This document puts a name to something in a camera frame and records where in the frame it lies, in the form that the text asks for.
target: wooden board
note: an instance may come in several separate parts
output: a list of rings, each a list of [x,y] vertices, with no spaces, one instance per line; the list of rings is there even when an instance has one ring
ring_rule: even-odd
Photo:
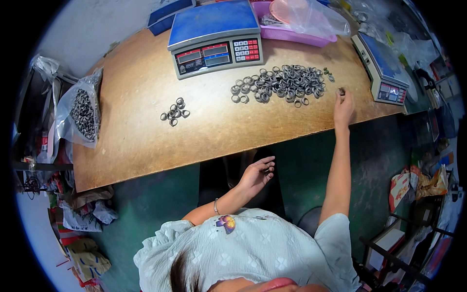
[[[104,66],[102,122],[96,149],[73,147],[78,192],[332,129],[334,92],[342,86],[354,92],[355,122],[403,111],[373,101],[368,76],[347,37],[324,48],[263,39],[264,66],[177,80],[167,51],[169,35],[153,36],[144,29],[94,66]],[[275,94],[268,104],[256,102],[252,93],[248,104],[230,100],[235,80],[283,64],[327,67],[336,82],[325,77],[324,96],[309,96],[310,105],[301,108]],[[171,127],[160,115],[178,97],[191,115]]]

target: plastic bottle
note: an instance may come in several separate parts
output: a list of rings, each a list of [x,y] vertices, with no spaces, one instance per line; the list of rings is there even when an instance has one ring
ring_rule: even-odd
[[[41,153],[37,156],[37,163],[49,163],[47,157],[48,135],[47,131],[42,131]]]

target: dark hair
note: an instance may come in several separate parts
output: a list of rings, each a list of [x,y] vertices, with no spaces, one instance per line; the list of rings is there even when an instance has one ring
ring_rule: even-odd
[[[187,251],[181,252],[170,268],[170,286],[172,292],[188,292],[186,290],[186,282],[188,281],[185,274],[187,260]],[[190,292],[201,292],[199,287],[199,271],[193,274],[189,279],[190,281]]]

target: green floor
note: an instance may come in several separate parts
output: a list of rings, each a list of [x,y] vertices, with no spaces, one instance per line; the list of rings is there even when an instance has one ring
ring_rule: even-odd
[[[334,131],[327,131],[271,145],[286,214],[295,223],[314,206],[322,205],[333,156]],[[389,215],[388,193],[392,176],[410,161],[403,148],[396,116],[351,127],[352,198],[350,235],[352,254],[362,260],[364,247],[358,237],[374,237]],[[112,268],[102,275],[108,291],[139,291],[133,255],[141,242],[166,221],[179,220],[196,207],[199,165],[116,184],[113,202],[120,218],[93,233]]]

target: light blue blouse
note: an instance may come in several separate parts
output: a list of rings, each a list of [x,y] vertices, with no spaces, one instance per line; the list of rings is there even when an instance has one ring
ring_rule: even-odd
[[[261,209],[215,216],[198,226],[187,220],[164,223],[133,258],[142,291],[170,292],[170,266],[185,250],[186,275],[200,271],[203,291],[218,280],[240,277],[254,283],[289,277],[300,286],[315,283],[330,291],[360,287],[344,214],[326,219],[314,238]]]

